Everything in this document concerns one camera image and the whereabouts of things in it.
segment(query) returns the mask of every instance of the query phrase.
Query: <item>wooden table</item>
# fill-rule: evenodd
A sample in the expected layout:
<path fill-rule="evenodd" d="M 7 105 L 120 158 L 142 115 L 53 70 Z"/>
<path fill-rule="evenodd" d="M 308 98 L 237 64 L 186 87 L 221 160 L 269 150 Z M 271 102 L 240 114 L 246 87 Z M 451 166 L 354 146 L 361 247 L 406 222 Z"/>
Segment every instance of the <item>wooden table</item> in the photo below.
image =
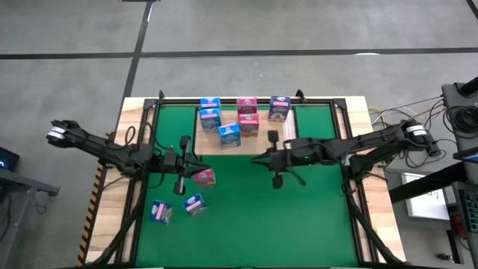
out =
<path fill-rule="evenodd" d="M 313 98 L 345 98 L 347 101 L 347 111 L 353 135 L 362 135 L 373 131 L 368 114 L 367 103 L 363 96 Z M 145 98 L 143 97 L 131 97 L 125 99 L 119 117 L 118 128 L 116 130 L 115 143 L 124 144 L 126 129 L 129 126 L 134 126 L 137 129 L 139 128 L 140 118 L 143 113 L 144 99 Z M 341 130 L 343 130 L 344 121 L 342 120 L 342 117 L 339 117 L 338 121 Z M 148 139 L 148 137 L 149 130 L 146 130 L 145 139 Z M 107 173 L 103 173 L 104 170 L 105 168 L 100 164 L 96 171 L 96 178 L 93 184 L 90 206 L 87 211 L 87 221 L 84 225 L 77 265 L 81 265 L 82 262 L 92 262 L 98 258 L 106 246 L 111 242 L 111 239 L 115 236 L 121 224 L 123 208 L 125 206 L 125 197 L 128 189 L 128 180 L 122 179 L 114 185 L 109 186 L 107 189 L 101 191 L 101 199 L 97 199 L 97 193 L 99 192 L 99 186 L 102 180 L 105 181 L 104 184 L 107 184 L 120 177 L 120 174 L 116 169 L 109 169 Z M 373 173 L 383 175 L 383 170 L 374 168 Z M 369 176 L 363 181 L 363 183 L 373 228 L 392 253 L 402 261 L 405 261 L 405 254 L 403 252 L 400 234 L 395 221 L 386 182 L 382 179 Z M 359 233 L 362 249 L 364 250 L 364 259 L 365 261 L 370 261 L 367 237 L 361 227 L 359 227 Z M 127 243 L 123 253 L 123 260 L 128 258 L 129 247 L 129 244 Z M 379 258 L 381 262 L 385 262 L 381 256 Z"/>

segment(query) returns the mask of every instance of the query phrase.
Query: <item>gray concrete floor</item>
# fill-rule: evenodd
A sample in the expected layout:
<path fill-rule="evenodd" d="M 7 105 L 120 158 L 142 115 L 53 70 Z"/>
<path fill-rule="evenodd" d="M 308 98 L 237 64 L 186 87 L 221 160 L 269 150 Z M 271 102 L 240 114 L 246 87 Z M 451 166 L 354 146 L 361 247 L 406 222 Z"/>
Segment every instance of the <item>gray concrete floor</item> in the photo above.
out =
<path fill-rule="evenodd" d="M 113 0 L 0 0 L 0 54 L 133 52 L 144 3 Z M 478 20 L 465 0 L 163 0 L 153 5 L 145 52 L 230 49 L 407 49 L 478 46 Z M 130 59 L 0 61 L 0 146 L 22 156 L 19 172 L 60 185 L 39 197 L 15 268 L 75 263 L 96 159 L 46 143 L 50 120 L 114 129 Z M 132 96 L 293 94 L 367 97 L 389 108 L 440 94 L 477 75 L 478 54 L 141 59 Z M 432 102 L 413 106 L 417 112 Z M 392 115 L 392 122 L 400 116 Z M 453 138 L 440 120 L 435 138 Z M 449 155 L 423 170 L 451 164 Z M 405 164 L 396 160 L 394 167 Z M 449 253 L 444 231 L 401 227 L 416 265 L 472 268 L 434 258 Z"/>

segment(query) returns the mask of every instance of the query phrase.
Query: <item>green mat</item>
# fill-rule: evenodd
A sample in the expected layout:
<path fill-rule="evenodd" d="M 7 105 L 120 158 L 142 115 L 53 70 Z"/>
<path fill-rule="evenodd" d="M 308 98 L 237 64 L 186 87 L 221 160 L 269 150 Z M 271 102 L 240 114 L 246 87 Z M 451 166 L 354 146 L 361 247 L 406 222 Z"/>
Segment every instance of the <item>green mat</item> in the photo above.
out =
<path fill-rule="evenodd" d="M 194 106 L 162 106 L 158 140 L 179 150 L 181 135 L 193 137 L 194 113 Z M 330 107 L 296 106 L 296 113 L 301 137 L 335 136 Z M 177 176 L 167 175 L 162 186 L 149 189 L 136 266 L 357 265 L 339 167 L 297 167 L 306 187 L 285 175 L 282 189 L 273 190 L 273 173 L 251 164 L 251 157 L 205 156 L 203 161 L 216 173 L 214 188 L 198 188 L 188 179 L 186 195 L 180 197 L 173 194 Z M 159 174 L 152 174 L 149 185 L 159 179 Z M 201 193 L 209 208 L 191 217 L 181 203 L 196 193 Z M 149 220 L 154 200 L 174 206 L 168 226 Z"/>

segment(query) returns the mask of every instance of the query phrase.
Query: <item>desk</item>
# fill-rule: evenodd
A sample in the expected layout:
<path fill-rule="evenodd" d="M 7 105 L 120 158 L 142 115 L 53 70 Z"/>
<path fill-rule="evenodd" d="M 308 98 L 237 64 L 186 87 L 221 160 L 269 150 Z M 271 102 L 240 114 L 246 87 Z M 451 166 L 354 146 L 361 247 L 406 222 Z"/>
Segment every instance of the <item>desk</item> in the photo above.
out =
<path fill-rule="evenodd" d="M 314 97 L 308 99 L 331 99 L 331 97 Z M 116 130 L 115 143 L 124 144 L 125 131 L 129 126 L 135 126 L 137 129 L 140 127 L 140 122 L 143 115 L 144 100 L 144 98 L 125 99 L 119 119 L 118 129 Z M 367 132 L 371 132 L 372 127 L 370 124 L 370 118 L 368 116 L 367 105 L 364 97 L 351 96 L 346 97 L 345 100 L 347 103 L 347 116 L 350 121 L 350 128 L 352 134 L 360 135 Z M 343 116 L 344 115 L 337 117 L 337 122 L 341 130 L 340 136 L 342 138 L 346 138 L 347 135 L 344 131 L 344 129 L 346 128 L 346 124 L 344 122 Z M 148 115 L 148 117 L 144 120 L 148 120 L 152 123 L 153 116 Z M 144 139 L 148 140 L 149 134 L 150 130 L 146 129 L 143 136 Z M 177 144 L 179 141 L 179 136 L 177 136 L 176 140 Z M 197 153 L 201 152 L 202 149 L 196 147 L 195 150 Z M 373 172 L 383 174 L 383 172 L 378 169 L 375 169 Z M 128 199 L 128 186 L 131 187 L 132 183 L 128 182 L 128 180 L 125 179 L 108 187 L 108 189 L 102 190 L 102 186 L 104 184 L 112 182 L 119 176 L 120 175 L 116 170 L 110 169 L 108 170 L 108 172 L 106 172 L 106 169 L 102 165 L 99 165 L 98 167 L 98 170 L 96 172 L 96 179 L 93 185 L 92 196 L 90 198 L 90 206 L 87 212 L 87 221 L 84 226 L 85 230 L 81 239 L 81 251 L 78 254 L 78 265 L 82 264 L 83 262 L 91 262 L 96 259 L 101 254 L 103 249 L 106 248 L 106 246 L 109 244 L 111 239 L 116 234 L 118 228 L 120 227 L 125 209 L 125 201 Z M 168 192 L 171 192 L 172 190 L 171 188 L 168 188 L 170 186 L 161 187 L 164 187 L 164 189 Z M 393 209 L 391 206 L 390 198 L 388 196 L 388 189 L 385 182 L 381 179 L 369 177 L 367 180 L 364 180 L 364 192 L 367 197 L 367 206 L 370 212 L 370 219 L 373 228 L 377 231 L 381 239 L 391 249 L 394 255 L 404 260 L 405 257 L 400 242 L 400 235 L 395 222 Z M 137 197 L 137 191 L 133 194 L 130 194 L 130 196 L 132 196 L 132 200 L 135 201 L 135 198 Z M 367 238 L 361 229 L 358 229 L 358 233 L 360 234 L 360 243 L 364 252 L 364 260 L 370 261 L 370 254 L 367 251 L 369 249 L 367 245 Z M 132 244 L 129 243 L 131 242 L 132 235 L 133 229 L 130 230 L 128 237 L 125 240 L 125 247 L 121 254 L 121 258 L 114 259 L 125 261 L 130 258 L 129 250 L 131 249 L 131 247 L 135 247 L 134 245 L 132 246 Z"/>

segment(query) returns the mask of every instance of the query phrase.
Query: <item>black metal frame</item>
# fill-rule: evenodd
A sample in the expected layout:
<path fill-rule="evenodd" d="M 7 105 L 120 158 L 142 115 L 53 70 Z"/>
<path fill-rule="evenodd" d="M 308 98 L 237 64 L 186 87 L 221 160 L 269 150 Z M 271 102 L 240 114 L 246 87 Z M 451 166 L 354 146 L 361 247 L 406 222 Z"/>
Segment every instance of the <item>black metal frame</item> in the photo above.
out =
<path fill-rule="evenodd" d="M 158 128 L 157 123 L 158 123 L 158 119 L 159 119 L 159 112 L 160 112 L 161 105 L 199 105 L 199 98 L 163 99 L 162 97 L 164 97 L 164 95 L 161 96 L 160 99 L 145 99 L 144 106 L 143 106 L 143 114 L 142 114 L 142 117 L 141 117 L 142 120 L 141 120 L 141 124 L 140 124 L 140 132 L 138 134 L 138 140 L 143 139 L 144 129 L 146 127 L 147 119 L 149 117 L 149 113 L 152 112 L 152 113 L 154 113 L 153 117 L 152 117 L 153 130 L 151 130 L 151 133 L 150 133 L 149 143 L 153 142 L 154 137 L 155 137 L 155 133 L 156 133 L 156 129 Z M 351 129 L 351 126 L 350 126 L 350 119 L 348 117 L 348 111 L 347 111 L 347 105 L 346 105 L 345 99 L 306 99 L 303 96 L 302 91 L 297 92 L 297 97 L 299 97 L 299 98 L 294 98 L 294 99 L 291 100 L 292 105 L 328 105 L 330 107 L 330 112 L 331 112 L 332 120 L 333 120 L 333 123 L 334 123 L 334 130 L 335 130 L 335 136 L 336 137 L 341 137 L 341 130 L 340 130 L 339 123 L 338 123 L 338 114 L 337 114 L 337 111 L 336 111 L 336 109 L 340 109 L 341 113 L 342 113 L 343 120 L 344 120 L 344 129 L 345 129 L 346 135 L 347 135 L 347 137 L 352 137 L 352 129 Z M 258 105 L 268 105 L 269 101 L 270 101 L 269 98 L 258 98 Z M 223 105 L 235 105 L 236 100 L 235 99 L 221 99 L 221 103 Z M 296 118 L 296 126 L 295 127 L 296 127 L 296 133 L 297 133 L 297 137 L 298 137 L 299 136 L 299 129 L 298 129 L 298 125 L 297 125 L 297 118 Z M 195 141 L 195 133 L 194 133 L 194 136 L 192 138 L 192 144 L 193 145 L 194 145 L 194 141 Z M 141 208 L 144 208 L 144 203 L 145 203 L 145 200 L 146 200 L 146 195 L 145 194 L 146 194 L 146 191 L 147 191 L 148 178 L 149 178 L 149 173 L 147 173 L 145 175 L 145 180 L 143 181 L 143 183 L 141 185 L 141 189 L 140 189 L 139 198 L 142 197 L 143 199 L 137 201 L 137 204 L 142 205 Z M 135 184 L 130 184 L 128 186 L 127 197 L 132 197 L 132 195 L 134 193 L 134 189 L 135 189 Z M 364 193 L 364 189 L 363 189 L 363 186 L 361 185 L 361 183 L 359 185 L 359 190 L 360 191 L 358 193 L 358 197 L 359 197 L 359 200 L 360 200 L 360 203 L 361 203 L 361 205 L 360 205 L 361 208 L 360 209 L 361 209 L 363 215 L 365 216 L 365 218 L 367 219 L 367 221 L 370 222 L 370 215 L 369 215 L 369 211 L 368 211 L 368 207 L 367 207 L 366 198 L 364 196 L 365 193 Z M 132 199 L 125 201 L 125 213 L 123 214 L 122 222 L 128 216 L 128 214 L 126 214 L 126 212 L 131 209 L 132 202 L 133 202 Z M 369 251 L 370 251 L 372 261 L 370 263 L 370 262 L 366 262 L 364 260 L 364 253 L 363 253 L 363 249 L 361 247 L 358 224 L 357 224 L 357 221 L 354 218 L 353 214 L 351 213 L 350 206 L 351 206 L 350 202 L 347 201 L 347 207 L 349 209 L 350 228 L 351 228 L 351 232 L 353 234 L 354 247 L 355 247 L 355 250 L 356 250 L 356 258 L 357 258 L 357 261 L 358 261 L 358 266 L 359 267 L 361 267 L 361 266 L 370 267 L 370 265 L 373 265 L 375 268 L 397 268 L 397 267 L 391 267 L 390 265 L 387 265 L 387 264 L 378 263 L 377 251 L 376 251 L 376 248 L 375 248 L 375 246 L 373 245 L 373 243 L 370 239 L 368 239 L 368 244 L 369 244 L 369 248 L 370 248 Z M 88 265 L 87 267 L 88 268 L 133 268 L 134 264 L 136 262 L 137 246 L 138 246 L 139 239 L 140 239 L 140 228 L 141 228 L 141 221 L 143 219 L 143 213 L 144 213 L 144 210 L 141 210 L 140 213 L 138 214 L 135 222 L 134 222 L 135 225 L 134 225 L 134 232 L 133 232 L 132 239 L 131 239 L 131 252 L 129 253 L 129 259 L 128 259 L 127 262 L 122 262 L 121 261 L 122 252 L 124 250 L 124 243 L 125 243 L 124 242 L 125 239 L 123 239 L 121 246 L 117 250 L 117 254 L 115 256 L 116 258 L 114 259 L 113 264 Z M 409 265 L 403 265 L 405 267 L 401 267 L 401 266 L 399 268 L 416 268 L 416 267 L 409 267 Z"/>

